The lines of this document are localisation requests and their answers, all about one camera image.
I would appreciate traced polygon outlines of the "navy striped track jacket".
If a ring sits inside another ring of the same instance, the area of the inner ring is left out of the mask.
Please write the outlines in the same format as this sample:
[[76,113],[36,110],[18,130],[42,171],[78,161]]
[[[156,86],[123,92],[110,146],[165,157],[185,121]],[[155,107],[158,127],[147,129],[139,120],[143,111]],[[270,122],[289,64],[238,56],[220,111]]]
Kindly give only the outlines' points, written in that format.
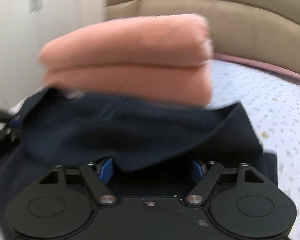
[[0,227],[13,235],[4,208],[53,166],[110,157],[125,171],[175,158],[248,163],[277,182],[277,160],[264,152],[240,103],[219,109],[164,106],[127,96],[87,93],[70,99],[46,88],[28,98],[16,122],[21,143],[0,160]]

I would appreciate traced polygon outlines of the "floral white bed sheet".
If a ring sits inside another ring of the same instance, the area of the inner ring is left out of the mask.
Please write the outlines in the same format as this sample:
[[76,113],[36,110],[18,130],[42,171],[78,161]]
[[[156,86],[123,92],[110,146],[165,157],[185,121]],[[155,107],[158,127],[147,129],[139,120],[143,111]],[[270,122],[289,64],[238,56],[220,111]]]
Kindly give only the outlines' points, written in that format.
[[[61,164],[13,197],[4,215],[15,239],[300,239],[300,83],[239,64],[213,63],[209,110],[240,103],[274,183],[248,163],[175,158],[125,171],[104,185],[95,161]],[[192,162],[208,172],[198,184]]]

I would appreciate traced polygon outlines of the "folded pink blanket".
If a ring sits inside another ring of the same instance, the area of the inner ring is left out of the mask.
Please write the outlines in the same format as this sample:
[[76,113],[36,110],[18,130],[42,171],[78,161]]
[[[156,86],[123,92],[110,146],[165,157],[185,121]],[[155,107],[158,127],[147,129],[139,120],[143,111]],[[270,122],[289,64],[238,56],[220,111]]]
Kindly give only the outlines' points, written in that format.
[[47,43],[44,83],[204,107],[211,102],[213,45],[197,14],[119,18]]

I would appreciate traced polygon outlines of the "beige padded headboard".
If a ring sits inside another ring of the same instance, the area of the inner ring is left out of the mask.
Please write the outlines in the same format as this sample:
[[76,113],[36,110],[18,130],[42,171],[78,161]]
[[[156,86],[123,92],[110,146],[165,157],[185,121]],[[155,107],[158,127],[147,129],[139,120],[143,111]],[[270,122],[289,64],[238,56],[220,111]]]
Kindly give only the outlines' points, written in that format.
[[300,74],[300,0],[107,0],[108,20],[200,14],[225,60],[252,60]]

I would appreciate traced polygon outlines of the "wall light switch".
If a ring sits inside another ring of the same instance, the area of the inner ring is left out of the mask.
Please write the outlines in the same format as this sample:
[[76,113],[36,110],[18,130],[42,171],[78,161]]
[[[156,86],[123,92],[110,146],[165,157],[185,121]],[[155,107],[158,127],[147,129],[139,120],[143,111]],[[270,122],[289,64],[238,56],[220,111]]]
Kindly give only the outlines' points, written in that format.
[[30,0],[29,1],[29,10],[30,13],[39,11],[43,8],[43,0]]

